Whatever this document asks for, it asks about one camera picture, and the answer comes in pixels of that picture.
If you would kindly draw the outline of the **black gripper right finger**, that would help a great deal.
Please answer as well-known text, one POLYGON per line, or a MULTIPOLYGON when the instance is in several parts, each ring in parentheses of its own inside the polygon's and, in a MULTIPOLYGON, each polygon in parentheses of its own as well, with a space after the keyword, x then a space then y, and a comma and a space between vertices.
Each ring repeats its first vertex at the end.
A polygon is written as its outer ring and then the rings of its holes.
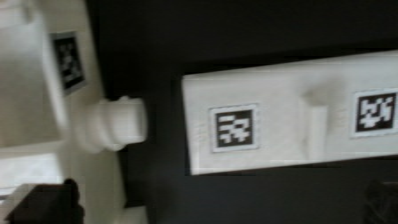
POLYGON ((365 198, 363 224, 398 224, 398 184, 374 180, 365 198))

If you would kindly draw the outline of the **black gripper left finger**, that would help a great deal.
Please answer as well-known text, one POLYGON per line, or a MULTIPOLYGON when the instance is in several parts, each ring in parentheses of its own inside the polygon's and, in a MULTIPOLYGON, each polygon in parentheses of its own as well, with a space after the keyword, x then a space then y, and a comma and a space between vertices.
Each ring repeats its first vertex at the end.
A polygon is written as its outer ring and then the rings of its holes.
POLYGON ((86 224, 81 190, 74 179, 24 184, 0 202, 0 224, 86 224))

